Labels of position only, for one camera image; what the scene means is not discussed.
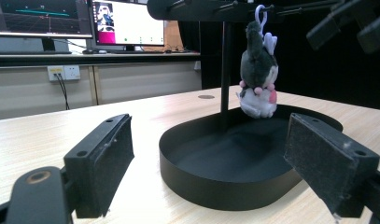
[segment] table surface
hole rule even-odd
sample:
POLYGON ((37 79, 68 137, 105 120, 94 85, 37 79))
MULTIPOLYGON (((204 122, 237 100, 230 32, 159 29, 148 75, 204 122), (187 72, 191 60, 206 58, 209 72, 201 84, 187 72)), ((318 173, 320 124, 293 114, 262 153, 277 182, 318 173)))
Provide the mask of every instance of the table surface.
MULTIPOLYGON (((237 91, 240 87, 230 87, 229 108, 239 106, 237 91)), ((159 166, 161 135, 184 121, 218 113, 220 95, 220 89, 194 91, 0 120, 0 203, 9 200, 11 188, 21 175, 43 166, 62 168, 63 156, 102 121, 128 113, 133 117, 135 158, 110 211, 97 219, 75 218, 75 223, 335 223, 326 205, 304 181, 275 203, 241 212, 201 207, 164 184, 159 166), (200 95, 214 98, 202 99, 200 95)), ((380 155, 380 110, 283 92, 278 93, 277 102, 337 119, 344 125, 344 134, 380 155)), ((343 218, 340 223, 368 223, 370 216, 365 209, 361 218, 343 218)))

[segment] plush toy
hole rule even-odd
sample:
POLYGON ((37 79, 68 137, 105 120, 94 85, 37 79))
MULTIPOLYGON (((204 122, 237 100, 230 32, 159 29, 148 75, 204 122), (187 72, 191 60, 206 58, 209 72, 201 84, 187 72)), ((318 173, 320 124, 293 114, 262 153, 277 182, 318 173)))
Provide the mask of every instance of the plush toy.
POLYGON ((247 49, 242 54, 239 85, 242 91, 237 94, 242 110, 251 118, 270 118, 276 111, 277 95, 274 82, 277 79, 278 65, 274 57, 277 37, 262 34, 266 22, 266 12, 262 23, 258 18, 246 28, 247 49))

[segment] black oval tray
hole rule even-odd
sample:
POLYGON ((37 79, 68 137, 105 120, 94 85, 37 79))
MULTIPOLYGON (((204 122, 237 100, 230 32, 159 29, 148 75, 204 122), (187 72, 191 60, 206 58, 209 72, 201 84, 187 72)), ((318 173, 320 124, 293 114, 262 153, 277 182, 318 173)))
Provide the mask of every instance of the black oval tray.
POLYGON ((191 120, 161 137, 164 182, 182 198, 218 210, 244 211, 275 202, 301 181, 283 158, 291 113, 343 129, 335 119, 289 105, 278 105, 270 119, 229 110, 224 132, 220 114, 191 120))

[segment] monitor screen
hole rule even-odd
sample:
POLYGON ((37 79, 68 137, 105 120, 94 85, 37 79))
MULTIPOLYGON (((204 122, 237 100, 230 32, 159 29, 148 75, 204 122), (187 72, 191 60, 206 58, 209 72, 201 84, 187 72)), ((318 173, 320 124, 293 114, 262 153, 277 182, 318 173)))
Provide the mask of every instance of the monitor screen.
POLYGON ((0 0, 0 36, 92 38, 89 0, 0 0))
POLYGON ((163 46, 164 23, 145 4, 91 0, 95 42, 99 46, 163 46))

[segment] black cable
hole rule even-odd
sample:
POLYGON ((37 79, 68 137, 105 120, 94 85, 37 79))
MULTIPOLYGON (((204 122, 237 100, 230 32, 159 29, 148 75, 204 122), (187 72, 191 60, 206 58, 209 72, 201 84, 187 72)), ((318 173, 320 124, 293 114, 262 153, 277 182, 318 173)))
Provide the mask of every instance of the black cable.
POLYGON ((55 42, 61 42, 61 43, 64 43, 64 44, 69 44, 69 45, 73 45, 73 46, 76 46, 76 47, 80 47, 80 48, 83 48, 83 49, 90 49, 90 50, 94 50, 94 51, 99 51, 99 50, 106 50, 106 51, 109 51, 108 49, 95 49, 95 48, 88 48, 87 46, 82 46, 82 45, 78 45, 76 43, 73 43, 69 40, 54 40, 55 42))
POLYGON ((143 46, 139 46, 139 48, 141 49, 141 51, 164 51, 164 48, 162 49, 151 49, 151 48, 143 48, 143 46))
POLYGON ((58 79, 59 85, 60 85, 61 88, 62 88, 62 92, 63 92, 63 96, 64 96, 64 100, 65 100, 66 110, 69 110, 69 109, 70 109, 70 106, 69 106, 68 101, 67 101, 67 90, 66 90, 66 88, 65 88, 65 85, 64 85, 64 81, 63 81, 62 75, 61 75, 61 74, 55 74, 55 76, 56 76, 56 78, 58 79))

